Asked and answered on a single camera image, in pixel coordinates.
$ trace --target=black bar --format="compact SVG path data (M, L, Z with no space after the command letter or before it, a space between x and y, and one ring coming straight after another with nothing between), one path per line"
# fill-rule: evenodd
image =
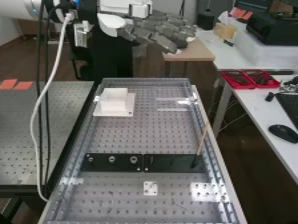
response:
M90 106L90 104L93 102L94 93L95 93L98 85L99 85L99 83L94 82L94 84L91 86L91 89L90 89L90 92L89 92L89 95L86 97L86 100L85 100L85 103L83 103L80 115L77 117L77 120L76 120L73 129L72 129L70 135L68 137L66 144L64 146L61 155L58 157L58 161L56 163L56 166L54 166L50 178L49 178L49 182L48 182L48 192L49 192L49 194L52 193L52 191L54 189L54 186L56 186L56 183L57 183L57 181L60 179L61 171L64 169L64 166L65 166L65 163L66 163L66 160L68 160L68 156L69 156L69 153L72 151L73 143L76 141L76 137L77 137L77 134L78 134L78 131L80 131L83 119L85 119L85 115L86 115L86 112L89 110L89 106Z
M12 224L12 222L0 214L0 223L1 224Z
M142 154L86 153L82 172L141 172Z
M6 218L6 220L12 221L20 206L21 200L18 198L10 198L2 209L2 216Z
M147 173L205 173L202 157L193 165L193 154L146 154L143 155L143 171Z

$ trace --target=black metal bracket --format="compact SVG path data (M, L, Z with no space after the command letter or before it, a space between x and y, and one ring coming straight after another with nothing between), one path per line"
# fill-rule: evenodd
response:
M202 157L193 154L146 154L143 172L147 173L205 173Z
M141 172L141 154L87 153L81 165L85 172Z
M87 153L82 172L203 173L202 157L193 154Z

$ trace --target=electronic device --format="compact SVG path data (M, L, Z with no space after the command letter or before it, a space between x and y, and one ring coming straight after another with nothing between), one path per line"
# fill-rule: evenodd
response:
M246 29L267 45L298 46L298 14L254 13Z
M251 12L266 12L272 0L236 0L235 7Z
M296 94L275 94L287 116L298 129L298 95Z
M298 134L296 132L284 125L272 125L268 127L268 131L280 139L294 144L298 143Z
M214 18L210 14L210 9L206 9L203 13L198 13L197 26L203 30L211 30L214 27Z

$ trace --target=floor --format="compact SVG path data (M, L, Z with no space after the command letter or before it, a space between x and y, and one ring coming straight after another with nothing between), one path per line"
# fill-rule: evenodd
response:
M8 78L34 80L34 45L34 40L28 39L0 47L0 80ZM65 46L56 77L60 81L74 80L68 56L69 49ZM162 55L153 48L147 49L143 57L134 59L135 77L162 77L163 69ZM170 70L171 76L179 77L182 64L173 63ZM205 108L209 108L211 86L217 77L213 63L190 63L187 77L198 88ZM242 113L243 109L235 103L229 109L225 122L229 123ZM248 223L298 223L298 186L247 116L219 133L218 144ZM13 223L33 224L37 220L38 217L22 204Z

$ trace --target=white table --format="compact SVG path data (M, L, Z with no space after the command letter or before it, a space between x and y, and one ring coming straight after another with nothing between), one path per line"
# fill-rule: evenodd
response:
M274 76L278 81L291 80L295 76ZM268 92L276 93L278 89L254 89L254 90L235 90L225 82L223 93L221 102L217 109L215 120L213 123L214 135L218 135L222 119L225 116L229 99L231 93L235 95L239 103L242 104L255 126L259 129L271 149L274 150L279 160L282 161L292 179L298 183L298 145L291 144L268 132L268 127L274 124L282 124L296 131L295 126L279 105L278 100L274 98L271 102L266 102L264 98Z
M232 25L236 27L236 32L243 32L246 30L246 25L235 20L231 20ZM211 51L215 56L214 65L217 70L230 70L230 69L262 69L262 70L291 70L295 68L284 67L279 64L271 64L270 66L256 66L250 62L236 46L230 47L223 43L223 39L219 38L213 30L205 31L202 29L197 30L197 38L203 43L205 47Z

